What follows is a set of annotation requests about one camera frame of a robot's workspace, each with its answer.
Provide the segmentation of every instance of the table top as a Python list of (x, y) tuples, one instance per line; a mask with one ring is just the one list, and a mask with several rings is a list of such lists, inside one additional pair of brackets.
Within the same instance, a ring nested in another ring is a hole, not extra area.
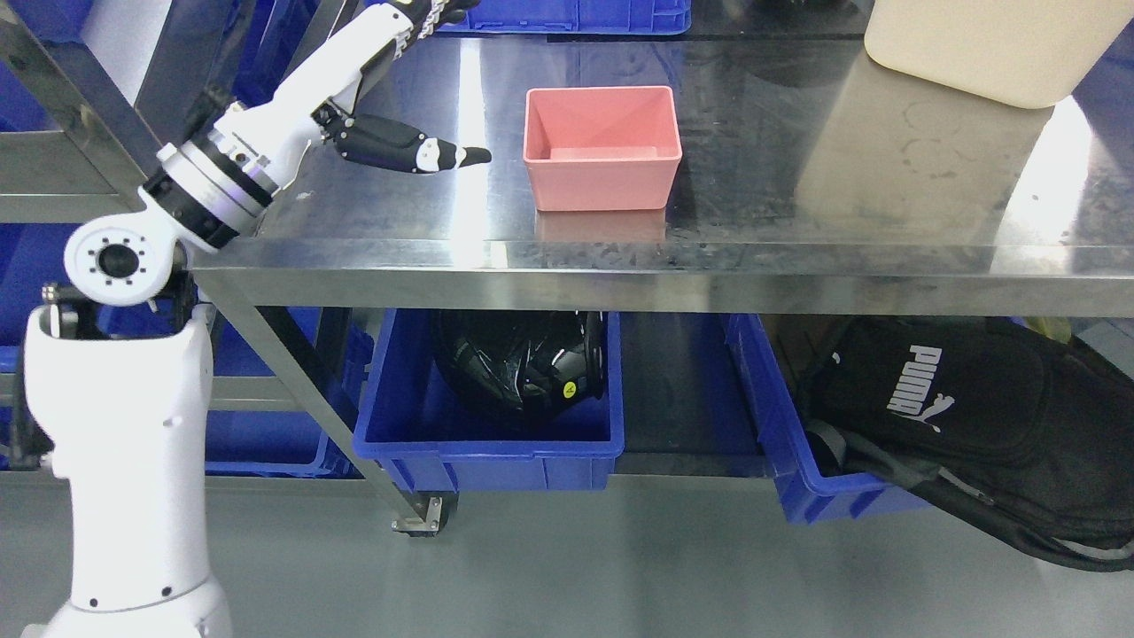
[[(1129, 59), (1021, 110), (878, 66), (854, 5), (747, 11), (680, 39), (423, 42), (358, 112), (493, 161), (414, 176), (312, 148), (257, 236), (196, 269), (257, 304), (1134, 315)], [(659, 84), (684, 150), (668, 207), (538, 212), (526, 91)]]

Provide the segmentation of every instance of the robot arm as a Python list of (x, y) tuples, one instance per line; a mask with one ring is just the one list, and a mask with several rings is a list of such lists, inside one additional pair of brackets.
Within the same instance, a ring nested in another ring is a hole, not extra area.
[(33, 313), (25, 339), (28, 406), (56, 444), (56, 475), (71, 484), (71, 596), (49, 626), (26, 636), (231, 636), (205, 544), (209, 306), (198, 305), (166, 339), (100, 341), (75, 326), (93, 325), (82, 315), (91, 312), (87, 299), (151, 299), (176, 287), (174, 270), (189, 265), (195, 250), (215, 252), (253, 230), (312, 144), (330, 139), (347, 160), (407, 172), (489, 161), (484, 148), (354, 113), (365, 75), (476, 2), (367, 8), (270, 102), (234, 104), (208, 131), (166, 145), (161, 169), (139, 188), (144, 210), (95, 219), (71, 235), (65, 265), (77, 291), (45, 288), (46, 305)]
[(252, 231), (288, 187), (307, 148), (330, 141), (348, 160), (404, 172), (437, 172), (491, 160), (412, 126), (356, 116), (365, 75), (380, 74), (441, 22), (479, 0), (393, 0), (365, 9), (301, 63), (272, 100), (234, 103), (211, 129), (159, 153), (141, 188), (145, 209), (91, 221), (65, 248), (68, 278), (92, 299), (134, 305), (164, 287), (178, 246), (217, 252)]

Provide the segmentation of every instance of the blue bin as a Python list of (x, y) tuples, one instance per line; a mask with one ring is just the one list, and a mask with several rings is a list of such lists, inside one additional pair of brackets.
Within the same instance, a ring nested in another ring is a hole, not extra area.
[[(41, 8), (42, 17), (58, 20), (66, 29), (74, 31), (77, 31), (86, 22), (86, 16), (91, 12), (91, 6), (94, 3), (94, 0), (37, 1), (53, 3), (58, 7), (58, 10), (51, 10), (50, 7)], [(29, 26), (37, 31), (41, 36), (46, 34), (39, 20), (32, 20)], [(0, 62), (0, 96), (2, 96), (0, 100), (0, 133), (41, 130), (51, 127), (51, 120), (46, 117), (43, 108), (3, 62)]]
[(319, 0), (256, 0), (232, 93), (249, 107), (272, 99)]
[(607, 321), (607, 392), (515, 439), (468, 412), (441, 380), (428, 309), (386, 314), (354, 449), (408, 492), (602, 490), (623, 452), (619, 315)]
[(810, 525), (929, 507), (873, 475), (822, 476), (760, 317), (730, 315), (728, 344), (756, 416), (758, 441), (768, 457), (788, 522)]
[[(308, 341), (319, 326), (318, 307), (293, 307), (291, 315)], [(342, 386), (352, 398), (362, 392), (374, 342), (352, 326)], [(270, 377), (268, 366), (231, 327), (226, 326), (214, 361), (217, 376)], [(305, 412), (209, 412), (205, 473), (223, 476), (344, 478), (354, 468), (347, 456)]]
[[(64, 245), (74, 224), (0, 223), (0, 374), (16, 372), (27, 316), (42, 303), (43, 283), (62, 281)], [(11, 409), (0, 407), (0, 443), (8, 443)], [(8, 460), (0, 456), (0, 469)]]
[(693, 24), (692, 5), (693, 0), (485, 0), (463, 23), (441, 31), (676, 35)]

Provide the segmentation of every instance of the black backpack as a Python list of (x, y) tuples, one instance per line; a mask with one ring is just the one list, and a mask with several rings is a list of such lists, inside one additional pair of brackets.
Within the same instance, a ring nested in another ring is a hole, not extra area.
[(1134, 569), (1134, 383), (1105, 361), (1002, 318), (856, 317), (822, 352), (796, 403), (844, 471), (1031, 556)]

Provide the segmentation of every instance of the pink bin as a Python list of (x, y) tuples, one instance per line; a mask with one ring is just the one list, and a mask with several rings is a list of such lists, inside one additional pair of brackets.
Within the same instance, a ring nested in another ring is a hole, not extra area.
[(669, 86), (527, 92), (524, 163), (539, 210), (665, 207), (680, 161)]

